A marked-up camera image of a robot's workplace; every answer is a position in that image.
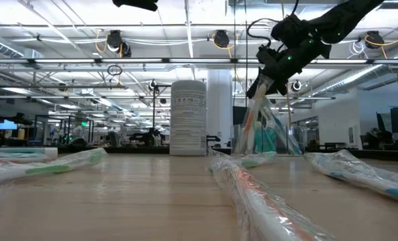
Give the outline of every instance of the wooden table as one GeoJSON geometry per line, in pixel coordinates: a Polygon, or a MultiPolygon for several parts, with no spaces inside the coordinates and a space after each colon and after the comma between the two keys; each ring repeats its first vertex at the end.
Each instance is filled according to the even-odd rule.
{"type": "MultiPolygon", "coordinates": [[[[0,197],[0,240],[237,240],[235,210],[206,161],[113,154],[99,166],[17,181],[0,197]]],[[[339,240],[398,240],[396,201],[298,157],[252,173],[339,240]]]]}

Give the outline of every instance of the computer monitor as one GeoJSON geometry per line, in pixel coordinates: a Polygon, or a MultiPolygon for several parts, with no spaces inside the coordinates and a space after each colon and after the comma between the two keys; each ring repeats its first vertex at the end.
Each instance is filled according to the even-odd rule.
{"type": "Polygon", "coordinates": [[[4,120],[0,123],[0,130],[17,130],[17,124],[10,120],[4,120]]]}

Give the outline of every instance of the pillar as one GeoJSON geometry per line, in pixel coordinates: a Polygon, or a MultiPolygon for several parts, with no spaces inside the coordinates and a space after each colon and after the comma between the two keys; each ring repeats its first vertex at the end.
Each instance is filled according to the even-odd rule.
{"type": "Polygon", "coordinates": [[[227,148],[233,125],[232,81],[231,70],[207,72],[207,132],[221,139],[222,148],[227,148]]]}

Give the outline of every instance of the robotic arm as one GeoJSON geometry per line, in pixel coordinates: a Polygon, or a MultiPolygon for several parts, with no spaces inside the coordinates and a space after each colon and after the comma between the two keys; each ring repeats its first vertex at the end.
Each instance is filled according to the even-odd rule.
{"type": "MultiPolygon", "coordinates": [[[[260,70],[274,83],[266,94],[279,92],[285,95],[288,90],[288,79],[301,73],[303,67],[321,55],[328,59],[331,51],[330,44],[337,44],[343,40],[359,23],[359,21],[384,0],[349,0],[326,12],[321,17],[310,21],[299,20],[291,14],[278,22],[272,37],[281,41],[286,49],[278,52],[270,48],[271,42],[259,47],[257,58],[264,69],[260,70]]],[[[252,84],[247,97],[254,97],[259,78],[252,84]]]]}
{"type": "Polygon", "coordinates": [[[120,7],[121,5],[127,5],[150,11],[157,11],[158,7],[155,3],[158,1],[159,0],[112,0],[113,4],[117,7],[120,7]]]}

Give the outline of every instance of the person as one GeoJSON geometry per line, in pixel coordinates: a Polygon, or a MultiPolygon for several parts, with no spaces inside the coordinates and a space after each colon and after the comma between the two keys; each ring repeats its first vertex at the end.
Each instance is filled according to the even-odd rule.
{"type": "Polygon", "coordinates": [[[161,136],[160,136],[160,131],[155,130],[153,133],[153,139],[154,139],[154,146],[155,147],[161,147],[161,136]]]}

